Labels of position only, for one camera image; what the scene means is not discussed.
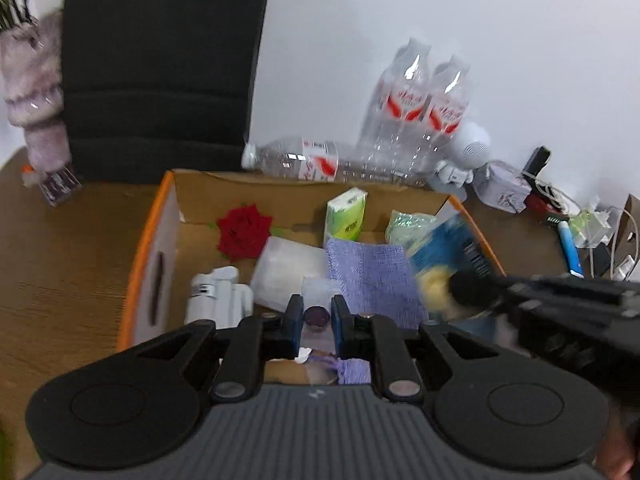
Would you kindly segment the person's right hand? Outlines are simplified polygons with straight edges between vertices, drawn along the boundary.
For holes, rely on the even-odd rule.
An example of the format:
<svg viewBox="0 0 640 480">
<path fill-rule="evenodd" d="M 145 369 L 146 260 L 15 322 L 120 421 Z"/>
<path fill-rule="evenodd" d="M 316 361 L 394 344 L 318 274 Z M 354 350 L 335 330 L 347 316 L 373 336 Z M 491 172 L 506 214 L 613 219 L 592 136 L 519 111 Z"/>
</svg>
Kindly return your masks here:
<svg viewBox="0 0 640 480">
<path fill-rule="evenodd" d="M 620 422 L 620 414 L 613 413 L 598 448 L 597 470 L 608 480 L 630 480 L 631 468 L 637 461 L 637 455 L 627 431 Z"/>
</svg>

